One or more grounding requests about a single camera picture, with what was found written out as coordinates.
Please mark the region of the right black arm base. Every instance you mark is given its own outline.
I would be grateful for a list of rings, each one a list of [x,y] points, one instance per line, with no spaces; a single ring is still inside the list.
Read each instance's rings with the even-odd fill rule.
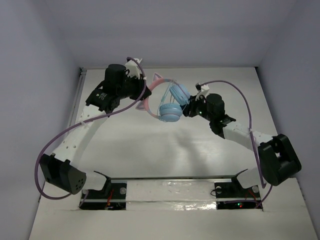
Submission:
[[[214,184],[210,195],[215,197],[218,210],[263,209],[258,185],[243,188],[238,180],[238,176],[245,171],[231,176],[228,182],[223,180]]]

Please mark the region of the aluminium rail left edge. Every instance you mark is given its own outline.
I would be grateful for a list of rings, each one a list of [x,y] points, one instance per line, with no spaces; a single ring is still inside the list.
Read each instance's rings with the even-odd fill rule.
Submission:
[[[75,160],[74,160],[73,157],[69,154],[72,154],[73,150],[78,149],[77,145],[76,144],[70,145],[69,143],[66,144],[66,142],[67,142],[68,135],[72,133],[72,130],[75,130],[75,129],[69,129],[69,128],[72,127],[77,121],[77,112],[79,109],[79,101],[80,101],[79,97],[82,94],[83,81],[86,78],[86,74],[87,74],[87,69],[81,67],[79,70],[79,78],[78,78],[77,87],[75,90],[75,95],[73,98],[73,103],[71,105],[71,110],[70,110],[69,118],[67,121],[66,132],[64,132],[63,135],[58,138],[58,140],[61,140],[61,143],[59,143],[57,148],[55,148],[52,151],[52,155],[55,157],[55,159],[61,162],[65,162],[66,160],[69,160],[69,163],[71,164],[71,166],[75,167],[76,169],[79,168],[80,159],[78,158],[78,156],[75,156]]]

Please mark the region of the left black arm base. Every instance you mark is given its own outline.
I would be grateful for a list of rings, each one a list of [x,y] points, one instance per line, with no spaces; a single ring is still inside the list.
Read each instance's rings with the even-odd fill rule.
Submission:
[[[82,192],[79,209],[81,210],[126,210],[126,182],[113,182],[112,178],[103,174],[105,178],[102,189],[86,189]]]

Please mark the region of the pink blue cat-ear headphones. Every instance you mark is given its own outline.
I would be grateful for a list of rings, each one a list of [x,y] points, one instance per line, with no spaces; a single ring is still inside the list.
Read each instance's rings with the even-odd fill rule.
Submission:
[[[153,91],[161,84],[168,84],[168,86],[161,98],[157,114],[152,113],[149,107],[148,97],[145,100],[142,100],[136,106],[136,109],[139,111],[146,111],[153,118],[162,122],[177,122],[183,115],[183,110],[189,103],[191,95],[183,84],[177,83],[174,79],[163,78],[158,73],[154,73],[152,83],[148,88]]]

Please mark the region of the white foil-covered foam block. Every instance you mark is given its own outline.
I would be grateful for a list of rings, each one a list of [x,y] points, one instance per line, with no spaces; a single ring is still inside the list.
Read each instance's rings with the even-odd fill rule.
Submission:
[[[126,210],[216,210],[214,186],[207,180],[131,180],[126,188]]]

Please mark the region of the aluminium rail front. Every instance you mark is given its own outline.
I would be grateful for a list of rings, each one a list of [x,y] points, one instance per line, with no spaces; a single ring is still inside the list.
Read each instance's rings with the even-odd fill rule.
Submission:
[[[114,181],[130,180],[216,180],[231,179],[233,175],[215,175],[215,176],[158,176],[158,177],[113,177]]]

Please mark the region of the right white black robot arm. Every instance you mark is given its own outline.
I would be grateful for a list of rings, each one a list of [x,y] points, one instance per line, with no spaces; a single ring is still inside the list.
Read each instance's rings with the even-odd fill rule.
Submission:
[[[253,151],[261,185],[268,183],[276,187],[300,172],[302,164],[286,135],[272,136],[252,129],[251,109],[246,99],[244,102],[248,112],[248,126],[226,114],[225,102],[216,93],[210,93],[207,97],[191,96],[183,115],[206,119],[215,135]]]

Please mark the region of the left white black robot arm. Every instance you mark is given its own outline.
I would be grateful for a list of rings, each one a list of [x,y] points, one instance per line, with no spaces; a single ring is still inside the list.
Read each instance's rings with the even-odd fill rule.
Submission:
[[[141,60],[128,57],[124,65],[110,64],[105,77],[89,94],[77,122],[50,140],[40,151],[34,181],[40,195],[49,200],[61,200],[78,194],[87,174],[78,169],[89,142],[110,117],[120,114],[151,95]],[[39,183],[42,171],[47,183],[65,191],[63,197],[49,196]]]

